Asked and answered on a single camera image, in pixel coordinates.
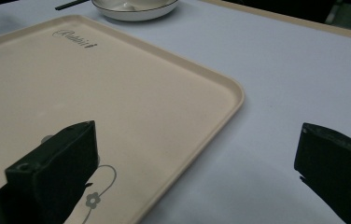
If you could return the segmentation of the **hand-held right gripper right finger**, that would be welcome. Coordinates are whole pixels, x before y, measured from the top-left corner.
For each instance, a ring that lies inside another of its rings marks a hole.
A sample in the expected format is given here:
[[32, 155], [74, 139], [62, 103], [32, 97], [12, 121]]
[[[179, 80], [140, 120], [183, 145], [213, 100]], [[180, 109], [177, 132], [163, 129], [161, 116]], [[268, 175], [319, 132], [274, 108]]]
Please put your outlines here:
[[294, 161], [301, 181], [351, 224], [351, 138], [304, 123]]

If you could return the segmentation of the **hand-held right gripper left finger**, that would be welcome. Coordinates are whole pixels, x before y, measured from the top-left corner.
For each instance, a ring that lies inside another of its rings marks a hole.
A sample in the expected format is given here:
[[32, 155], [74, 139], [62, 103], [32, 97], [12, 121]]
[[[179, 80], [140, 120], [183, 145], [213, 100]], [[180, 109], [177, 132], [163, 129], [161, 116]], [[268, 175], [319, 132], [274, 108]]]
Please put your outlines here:
[[94, 121], [66, 127], [5, 170], [8, 224], [64, 224], [98, 167]]

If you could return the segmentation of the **beige plastic tray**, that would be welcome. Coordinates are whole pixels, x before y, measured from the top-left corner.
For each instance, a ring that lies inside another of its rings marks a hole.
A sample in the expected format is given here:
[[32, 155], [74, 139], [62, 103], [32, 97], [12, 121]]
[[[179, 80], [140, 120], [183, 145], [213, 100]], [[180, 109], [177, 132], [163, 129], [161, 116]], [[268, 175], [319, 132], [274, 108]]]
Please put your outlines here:
[[0, 186], [85, 120], [99, 166], [66, 224], [135, 224], [240, 108], [235, 80], [82, 16], [0, 35]]

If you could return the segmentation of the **black chopstick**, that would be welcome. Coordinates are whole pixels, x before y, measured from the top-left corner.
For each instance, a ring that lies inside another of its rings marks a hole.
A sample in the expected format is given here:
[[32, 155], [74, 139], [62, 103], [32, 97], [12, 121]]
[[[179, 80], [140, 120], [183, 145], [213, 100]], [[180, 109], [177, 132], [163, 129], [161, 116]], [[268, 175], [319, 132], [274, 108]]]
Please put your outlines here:
[[57, 6], [55, 8], [55, 10], [58, 10], [58, 11], [64, 10], [64, 9], [67, 9], [67, 8], [70, 8], [70, 7], [74, 7], [74, 6], [77, 6], [77, 5], [86, 3], [86, 2], [90, 2], [90, 1], [91, 0], [74, 0], [72, 2], [69, 2], [69, 3], [63, 4], [63, 5]]

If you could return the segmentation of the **white bowl with dark rim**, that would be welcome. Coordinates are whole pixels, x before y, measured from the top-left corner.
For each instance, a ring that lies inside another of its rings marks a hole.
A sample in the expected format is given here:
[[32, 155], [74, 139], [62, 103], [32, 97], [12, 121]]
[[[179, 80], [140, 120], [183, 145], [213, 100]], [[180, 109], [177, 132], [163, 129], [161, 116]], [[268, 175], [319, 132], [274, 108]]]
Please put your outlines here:
[[136, 6], [131, 0], [91, 0], [104, 16], [117, 21], [149, 21], [174, 10], [178, 0], [163, 0], [162, 5]]

